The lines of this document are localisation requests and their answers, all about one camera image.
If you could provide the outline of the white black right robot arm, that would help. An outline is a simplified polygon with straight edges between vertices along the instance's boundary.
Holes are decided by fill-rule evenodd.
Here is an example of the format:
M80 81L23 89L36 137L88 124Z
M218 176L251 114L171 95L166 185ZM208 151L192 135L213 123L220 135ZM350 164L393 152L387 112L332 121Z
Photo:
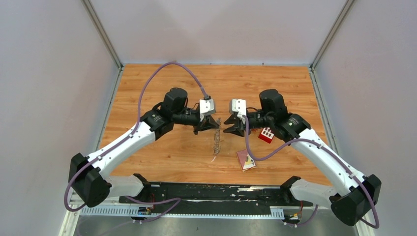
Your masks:
M291 206L297 201L307 201L326 207L348 226L364 222L365 215L372 213L374 222L368 226L379 228L376 204L381 180L376 175L366 176L343 160L302 116L288 111L283 95L277 90L264 90L259 99L261 108L253 112L248 111L245 100L232 99L225 132L248 138L252 129L269 128L285 147L303 154L330 181L327 186L292 177L282 185L283 203Z

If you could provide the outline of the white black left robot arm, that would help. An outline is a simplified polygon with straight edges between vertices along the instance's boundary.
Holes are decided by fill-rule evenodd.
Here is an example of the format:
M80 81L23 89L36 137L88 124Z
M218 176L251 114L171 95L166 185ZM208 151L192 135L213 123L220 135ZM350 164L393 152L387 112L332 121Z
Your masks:
M112 171L141 148L155 142L173 130L175 124L193 127L194 134L217 129L212 115L215 102L208 96L201 99L196 109L188 108L188 94L182 88L172 88L162 102L144 113L127 132L107 146L83 156L72 157L69 185L84 205L95 207L110 197L133 197L139 203L150 199L146 180L138 174L128 177L112 176Z

